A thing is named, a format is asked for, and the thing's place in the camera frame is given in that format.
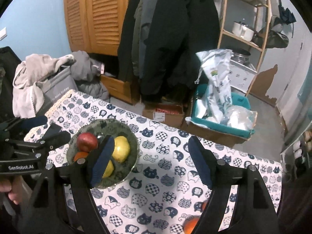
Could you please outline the person's left hand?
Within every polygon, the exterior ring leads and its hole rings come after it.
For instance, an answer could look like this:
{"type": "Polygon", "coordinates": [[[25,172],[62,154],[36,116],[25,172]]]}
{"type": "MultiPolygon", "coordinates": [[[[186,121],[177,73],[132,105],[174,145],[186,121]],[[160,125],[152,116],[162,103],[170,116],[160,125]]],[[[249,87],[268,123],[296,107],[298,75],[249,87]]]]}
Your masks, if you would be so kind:
{"type": "Polygon", "coordinates": [[[15,176],[12,181],[9,178],[1,177],[1,192],[7,193],[8,198],[15,205],[20,204],[23,195],[22,177],[15,176]]]}

